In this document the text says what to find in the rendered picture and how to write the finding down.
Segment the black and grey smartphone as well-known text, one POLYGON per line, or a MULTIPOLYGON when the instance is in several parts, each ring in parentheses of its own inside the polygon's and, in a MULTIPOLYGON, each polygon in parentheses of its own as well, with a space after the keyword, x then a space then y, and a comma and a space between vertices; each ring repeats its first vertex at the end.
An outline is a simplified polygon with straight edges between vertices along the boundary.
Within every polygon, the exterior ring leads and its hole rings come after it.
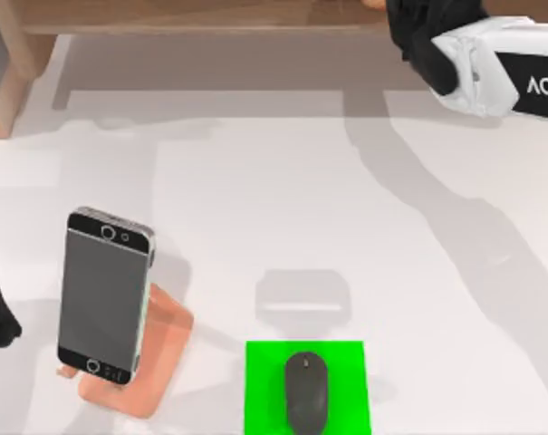
POLYGON ((90 207, 67 218, 57 356, 126 385, 141 354, 156 253, 152 228, 90 207))

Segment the green mouse mat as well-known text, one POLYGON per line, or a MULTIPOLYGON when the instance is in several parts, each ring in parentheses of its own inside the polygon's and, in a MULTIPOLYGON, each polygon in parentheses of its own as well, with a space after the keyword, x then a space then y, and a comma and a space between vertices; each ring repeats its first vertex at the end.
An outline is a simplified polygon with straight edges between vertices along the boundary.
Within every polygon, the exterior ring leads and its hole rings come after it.
POLYGON ((298 352, 319 354, 329 373, 322 435, 372 435, 364 346, 360 341, 250 341, 245 346, 245 435, 293 435, 284 400, 284 365, 298 352))

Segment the black computer mouse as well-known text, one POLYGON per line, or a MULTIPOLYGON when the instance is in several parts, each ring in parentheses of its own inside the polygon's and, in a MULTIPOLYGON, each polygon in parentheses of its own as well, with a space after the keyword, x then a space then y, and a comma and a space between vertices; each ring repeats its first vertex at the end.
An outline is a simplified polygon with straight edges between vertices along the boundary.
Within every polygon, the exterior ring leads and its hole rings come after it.
POLYGON ((284 400, 293 435, 322 435, 329 415, 329 373, 319 354, 298 352, 288 358, 284 400))

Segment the salmon phone stand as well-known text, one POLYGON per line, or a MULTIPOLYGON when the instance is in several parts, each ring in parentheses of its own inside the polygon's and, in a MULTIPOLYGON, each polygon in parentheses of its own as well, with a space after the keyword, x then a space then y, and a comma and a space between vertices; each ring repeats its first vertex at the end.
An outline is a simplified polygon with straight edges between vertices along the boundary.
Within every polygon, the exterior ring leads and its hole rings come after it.
POLYGON ((150 287, 137 371, 92 361, 82 371, 78 395, 102 408, 138 419, 158 409, 187 346, 194 316, 159 286, 150 287))

